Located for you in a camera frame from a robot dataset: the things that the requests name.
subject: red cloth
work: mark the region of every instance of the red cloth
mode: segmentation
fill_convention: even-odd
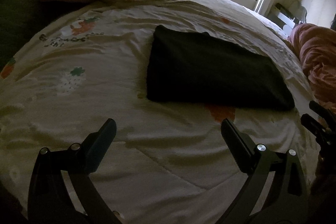
[[[305,23],[296,26],[288,40],[315,97],[336,113],[336,31]]]

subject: bed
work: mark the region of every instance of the bed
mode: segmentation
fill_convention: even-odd
[[[160,24],[206,31],[269,56],[295,108],[279,112],[148,100],[146,69]],[[96,2],[49,24],[13,60],[0,80],[0,178],[24,210],[39,149],[66,149],[107,118],[116,121],[117,135],[91,179],[128,223],[218,220],[247,178],[221,137],[224,118],[255,143],[297,151],[307,185],[314,179],[319,148],[300,124],[304,113],[316,118],[308,107],[314,96],[299,60],[279,36],[232,1]]]

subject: silver bolt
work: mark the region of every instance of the silver bolt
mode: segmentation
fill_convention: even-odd
[[[257,145],[257,148],[258,148],[258,150],[260,150],[260,151],[265,151],[265,150],[266,150],[266,146],[264,146],[263,144],[258,144],[258,145]]]
[[[71,150],[76,151],[81,147],[81,145],[79,143],[73,143],[70,147],[71,147]]]
[[[46,147],[43,147],[41,150],[40,150],[40,154],[41,155],[44,155],[45,153],[47,153],[48,152],[48,148],[46,148]]]
[[[289,152],[292,156],[295,156],[295,155],[296,155],[296,152],[295,152],[295,150],[293,150],[293,149],[290,149],[288,152]]]

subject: folded black cloth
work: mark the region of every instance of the folded black cloth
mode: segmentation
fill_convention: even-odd
[[[159,25],[147,68],[147,98],[290,110],[294,99],[271,58],[208,33]]]

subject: crumpled pink blanket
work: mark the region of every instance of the crumpled pink blanket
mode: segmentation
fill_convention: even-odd
[[[336,31],[305,23],[296,26],[288,40],[315,97],[336,113]]]

